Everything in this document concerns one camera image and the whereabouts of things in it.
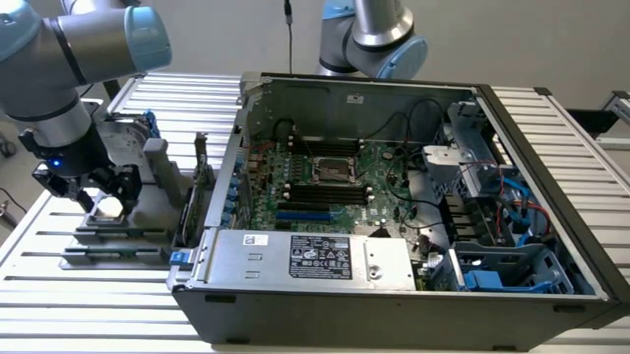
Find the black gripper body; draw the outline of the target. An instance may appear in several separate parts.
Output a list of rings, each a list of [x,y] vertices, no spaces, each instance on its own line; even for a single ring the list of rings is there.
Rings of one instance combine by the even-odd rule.
[[[97,176],[105,181],[115,179],[115,164],[97,129],[89,129],[86,135],[67,145],[40,147],[39,154],[47,165],[47,169],[39,171],[40,181],[82,176]]]

